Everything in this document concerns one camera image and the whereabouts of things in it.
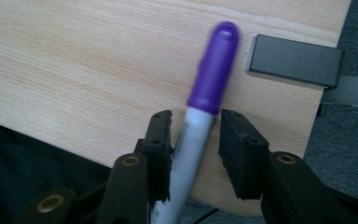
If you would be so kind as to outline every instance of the marker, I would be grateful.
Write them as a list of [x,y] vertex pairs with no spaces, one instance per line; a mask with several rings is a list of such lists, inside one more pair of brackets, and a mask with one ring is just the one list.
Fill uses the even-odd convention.
[[180,221],[213,118],[219,112],[238,39],[238,29],[229,21],[220,23],[212,33],[187,100],[185,124],[172,156],[171,199],[155,203],[151,217],[153,224],[176,224]]

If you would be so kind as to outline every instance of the gray carpet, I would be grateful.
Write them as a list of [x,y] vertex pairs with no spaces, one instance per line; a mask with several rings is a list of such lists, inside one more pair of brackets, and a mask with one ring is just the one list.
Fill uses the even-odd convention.
[[[338,47],[345,49],[341,75],[358,76],[358,0],[352,0]],[[317,118],[304,157],[328,187],[358,196],[358,108],[330,105]],[[189,200],[183,223],[193,223],[211,206]],[[265,223],[262,217],[237,217],[218,211],[202,223]]]

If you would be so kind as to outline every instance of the screw hole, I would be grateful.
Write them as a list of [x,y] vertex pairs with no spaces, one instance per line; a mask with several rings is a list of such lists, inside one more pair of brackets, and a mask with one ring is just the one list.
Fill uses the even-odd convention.
[[127,157],[123,160],[123,164],[126,166],[133,166],[139,163],[139,159],[137,157]]
[[296,163],[296,159],[289,155],[279,155],[277,160],[286,164],[294,164]]
[[36,207],[39,213],[49,213],[60,207],[65,202],[61,194],[51,194],[43,199]]

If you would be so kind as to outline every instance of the purple marker cap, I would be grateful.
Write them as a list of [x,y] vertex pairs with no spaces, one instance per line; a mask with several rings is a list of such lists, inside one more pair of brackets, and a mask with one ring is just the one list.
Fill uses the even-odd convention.
[[225,21],[213,31],[187,105],[216,115],[219,112],[239,40],[234,23]]

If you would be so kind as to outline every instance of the wooden table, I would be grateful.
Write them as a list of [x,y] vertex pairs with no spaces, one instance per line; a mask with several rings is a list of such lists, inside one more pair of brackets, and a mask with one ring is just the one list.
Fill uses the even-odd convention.
[[[209,33],[241,29],[223,108],[244,114],[270,149],[304,154],[321,87],[244,73],[251,39],[273,35],[337,45],[349,0],[0,0],[0,125],[112,166],[170,109],[176,142]],[[192,196],[234,214],[259,201],[234,196],[218,156],[219,118]]]

